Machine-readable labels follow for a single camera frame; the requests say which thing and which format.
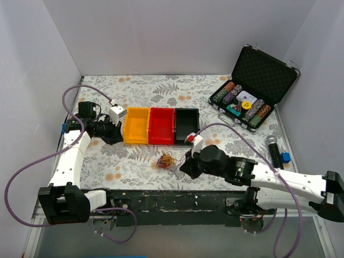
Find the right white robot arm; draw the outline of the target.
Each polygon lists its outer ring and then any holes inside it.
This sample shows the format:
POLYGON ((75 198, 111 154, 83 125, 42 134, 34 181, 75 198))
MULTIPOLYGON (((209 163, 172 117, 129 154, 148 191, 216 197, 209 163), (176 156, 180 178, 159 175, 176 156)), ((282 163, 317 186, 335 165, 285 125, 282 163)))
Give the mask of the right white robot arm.
POLYGON ((343 179, 334 171, 307 175, 276 170, 252 159, 230 157, 215 145, 199 152, 188 151, 180 171, 193 179, 208 174, 221 177, 232 185, 247 186, 243 206, 248 213, 292 209, 343 222, 343 179))

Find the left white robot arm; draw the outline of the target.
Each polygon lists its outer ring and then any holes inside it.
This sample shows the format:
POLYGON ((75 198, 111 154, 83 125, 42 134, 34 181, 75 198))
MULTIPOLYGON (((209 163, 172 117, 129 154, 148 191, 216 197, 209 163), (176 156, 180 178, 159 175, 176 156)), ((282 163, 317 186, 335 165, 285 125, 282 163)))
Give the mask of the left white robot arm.
POLYGON ((38 192, 46 219, 51 225, 84 223, 96 209, 103 215, 114 210, 114 201, 107 188, 83 192, 80 175, 86 150, 92 138, 100 138, 108 145, 123 141, 120 118, 127 110, 113 105, 107 114, 93 102, 80 102, 78 113, 64 126, 63 152, 47 187, 38 192))

